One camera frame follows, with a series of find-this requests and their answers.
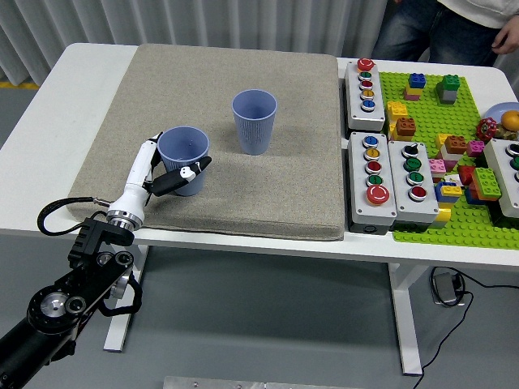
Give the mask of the person's left hand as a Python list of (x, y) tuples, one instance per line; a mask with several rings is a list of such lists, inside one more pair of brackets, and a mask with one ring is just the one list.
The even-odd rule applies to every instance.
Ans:
[(513, 53), (519, 47), (519, 16), (514, 15), (500, 29), (491, 45), (497, 55)]

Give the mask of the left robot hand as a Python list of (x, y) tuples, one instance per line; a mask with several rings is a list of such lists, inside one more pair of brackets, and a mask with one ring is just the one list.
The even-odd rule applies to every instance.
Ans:
[(108, 220), (143, 223), (151, 195), (197, 194), (203, 185), (204, 170), (212, 162), (209, 146), (208, 136), (191, 126), (178, 126), (145, 141), (122, 196), (109, 205)]

